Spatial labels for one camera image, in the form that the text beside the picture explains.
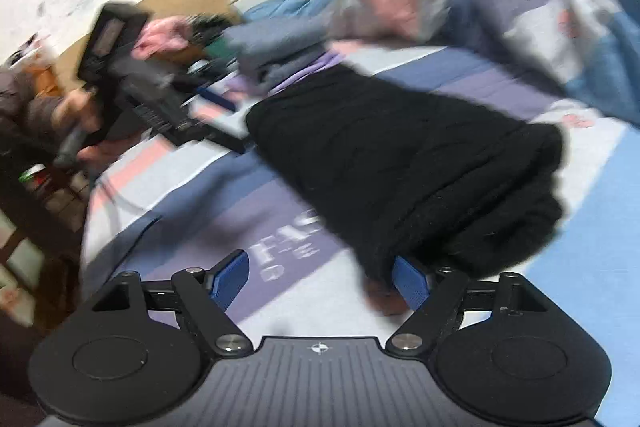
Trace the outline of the left hand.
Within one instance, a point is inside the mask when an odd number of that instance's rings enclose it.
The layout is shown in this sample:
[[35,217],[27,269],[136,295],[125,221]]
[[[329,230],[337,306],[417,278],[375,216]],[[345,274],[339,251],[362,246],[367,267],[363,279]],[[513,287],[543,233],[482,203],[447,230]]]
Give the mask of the left hand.
[[[88,133],[98,132],[102,127],[99,105],[93,95],[85,90],[76,89],[66,93],[62,101],[51,116],[51,124],[58,134],[68,135],[78,124]],[[94,167],[108,167],[131,147],[136,146],[142,138],[142,133],[127,136],[121,140],[105,140],[96,145],[90,145],[77,154],[77,159],[85,165]]]

